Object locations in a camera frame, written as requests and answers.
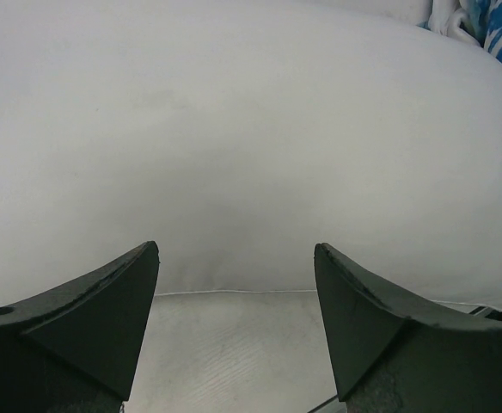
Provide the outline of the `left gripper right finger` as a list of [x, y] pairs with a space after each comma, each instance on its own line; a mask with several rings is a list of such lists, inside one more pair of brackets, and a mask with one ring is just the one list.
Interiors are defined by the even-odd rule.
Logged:
[[321, 317], [345, 412], [502, 412], [502, 311], [462, 312], [315, 247]]

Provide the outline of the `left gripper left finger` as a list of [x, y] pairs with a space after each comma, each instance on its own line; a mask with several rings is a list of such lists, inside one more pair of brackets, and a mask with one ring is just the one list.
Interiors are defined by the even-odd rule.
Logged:
[[145, 242], [101, 268], [0, 306], [0, 412], [120, 412], [156, 289]]

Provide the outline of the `white pillow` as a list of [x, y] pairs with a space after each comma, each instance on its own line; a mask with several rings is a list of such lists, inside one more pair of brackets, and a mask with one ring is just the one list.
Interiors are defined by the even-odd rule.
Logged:
[[159, 293], [314, 287], [330, 243], [502, 308], [502, 64], [298, 1], [0, 1], [0, 305], [153, 240]]

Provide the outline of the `blue white plush pillowcase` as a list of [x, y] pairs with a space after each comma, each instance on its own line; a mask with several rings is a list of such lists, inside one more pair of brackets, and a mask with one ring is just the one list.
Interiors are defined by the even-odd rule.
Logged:
[[420, 26], [478, 46], [502, 64], [502, 0], [432, 1]]

